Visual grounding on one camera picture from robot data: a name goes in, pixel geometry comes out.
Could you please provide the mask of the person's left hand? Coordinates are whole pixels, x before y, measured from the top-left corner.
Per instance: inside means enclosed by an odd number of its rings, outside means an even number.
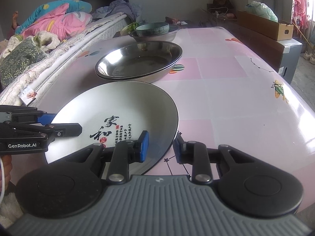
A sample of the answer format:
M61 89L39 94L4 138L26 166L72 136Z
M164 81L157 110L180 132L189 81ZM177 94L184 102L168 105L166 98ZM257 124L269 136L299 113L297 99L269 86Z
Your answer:
M11 155L6 155L6 156L1 156L2 162L3 162L3 168L4 168L4 182L5 182L5 187L4 189L7 190L8 184L11 180L11 171L12 171L12 156Z

